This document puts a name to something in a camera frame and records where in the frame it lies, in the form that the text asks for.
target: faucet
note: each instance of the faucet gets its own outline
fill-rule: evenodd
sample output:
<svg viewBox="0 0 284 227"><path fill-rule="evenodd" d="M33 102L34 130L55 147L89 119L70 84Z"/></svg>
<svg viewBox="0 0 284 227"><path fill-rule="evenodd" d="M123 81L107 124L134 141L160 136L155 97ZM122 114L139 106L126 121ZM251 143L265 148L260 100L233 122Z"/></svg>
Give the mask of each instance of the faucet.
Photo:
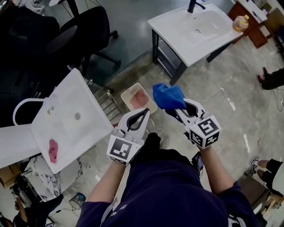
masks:
<svg viewBox="0 0 284 227"><path fill-rule="evenodd" d="M201 5L200 3L196 2L196 0L190 0L187 12L193 13L193 9L194 9L195 4L199 5L202 9L206 9L203 5Z"/></svg>

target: white hose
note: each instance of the white hose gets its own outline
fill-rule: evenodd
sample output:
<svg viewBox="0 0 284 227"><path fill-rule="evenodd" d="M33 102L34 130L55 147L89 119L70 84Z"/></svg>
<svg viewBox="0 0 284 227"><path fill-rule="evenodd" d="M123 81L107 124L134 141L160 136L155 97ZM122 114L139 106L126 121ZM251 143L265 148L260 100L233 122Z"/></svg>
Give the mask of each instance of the white hose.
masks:
<svg viewBox="0 0 284 227"><path fill-rule="evenodd" d="M23 105L26 102L43 102L44 100L45 100L44 98L27 98L27 99L24 99L23 101L21 101L16 106L16 108L14 109L14 112L13 112L13 123L14 123L14 125L18 125L17 122L16 122L16 113L17 113L17 111L18 111L18 109L20 108L21 105Z"/></svg>

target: plastic bottle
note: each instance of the plastic bottle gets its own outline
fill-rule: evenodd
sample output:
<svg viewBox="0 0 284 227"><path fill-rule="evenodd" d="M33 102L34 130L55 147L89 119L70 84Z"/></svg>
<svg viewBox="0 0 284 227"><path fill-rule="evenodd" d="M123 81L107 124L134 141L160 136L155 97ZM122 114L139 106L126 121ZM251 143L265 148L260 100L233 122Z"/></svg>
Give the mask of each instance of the plastic bottle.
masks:
<svg viewBox="0 0 284 227"><path fill-rule="evenodd" d="M243 32L249 26L249 16L237 16L233 22L233 29L237 32Z"/></svg>

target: black pants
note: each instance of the black pants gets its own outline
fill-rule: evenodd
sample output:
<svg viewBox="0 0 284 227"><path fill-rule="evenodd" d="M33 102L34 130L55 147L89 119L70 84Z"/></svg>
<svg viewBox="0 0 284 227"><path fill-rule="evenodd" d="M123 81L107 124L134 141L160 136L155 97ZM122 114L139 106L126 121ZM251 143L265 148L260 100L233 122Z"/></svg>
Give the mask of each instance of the black pants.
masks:
<svg viewBox="0 0 284 227"><path fill-rule="evenodd" d="M283 162L271 159L266 165L266 168L268 169L268 171L265 171L261 178L264 182L266 182L267 188L270 189L273 194L277 196L281 196L281 197L283 197L283 195L280 192L272 188L272 183L273 183L275 175L277 174L279 167L282 164Z"/></svg>
<svg viewBox="0 0 284 227"><path fill-rule="evenodd" d="M140 162L157 160L175 160L193 167L188 158L181 155L178 151L173 149L160 149L160 141L161 138L156 133L150 133L144 146L141 147L139 153L131 161L131 167Z"/></svg>
<svg viewBox="0 0 284 227"><path fill-rule="evenodd" d="M261 83L263 89L272 90L282 85L284 85L284 68L271 74L264 74L264 80Z"/></svg>
<svg viewBox="0 0 284 227"><path fill-rule="evenodd" d="M32 203L32 215L36 218L36 226L44 227L50 212L57 208L63 200L63 195L47 202Z"/></svg>

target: dark blue sleeve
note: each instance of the dark blue sleeve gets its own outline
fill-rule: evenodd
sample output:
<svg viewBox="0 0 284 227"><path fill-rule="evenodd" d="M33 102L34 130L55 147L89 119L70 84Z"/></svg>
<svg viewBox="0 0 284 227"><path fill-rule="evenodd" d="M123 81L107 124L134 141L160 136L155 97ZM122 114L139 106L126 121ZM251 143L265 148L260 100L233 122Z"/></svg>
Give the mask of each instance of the dark blue sleeve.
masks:
<svg viewBox="0 0 284 227"><path fill-rule="evenodd" d="M237 182L231 188L218 194L218 197L224 201L229 215L242 218L247 227L259 226L252 207Z"/></svg>
<svg viewBox="0 0 284 227"><path fill-rule="evenodd" d="M107 202L83 203L80 218L76 224L76 227L99 227L101 225L103 214L110 204L111 203Z"/></svg>

